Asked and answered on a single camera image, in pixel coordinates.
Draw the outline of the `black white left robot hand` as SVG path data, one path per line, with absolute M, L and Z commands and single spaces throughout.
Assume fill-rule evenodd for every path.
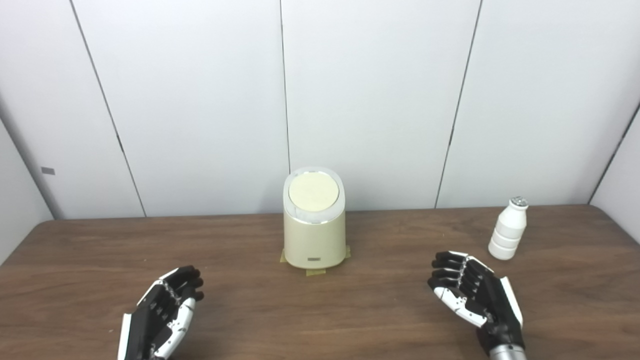
M 185 339 L 204 281 L 192 265 L 172 269 L 155 280 L 132 313 L 125 313 L 119 360 L 171 360 Z

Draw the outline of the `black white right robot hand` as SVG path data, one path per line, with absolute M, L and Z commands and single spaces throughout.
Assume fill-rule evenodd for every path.
M 525 360 L 521 308 L 507 276 L 468 253 L 439 251 L 427 284 L 448 309 L 473 325 L 491 360 Z

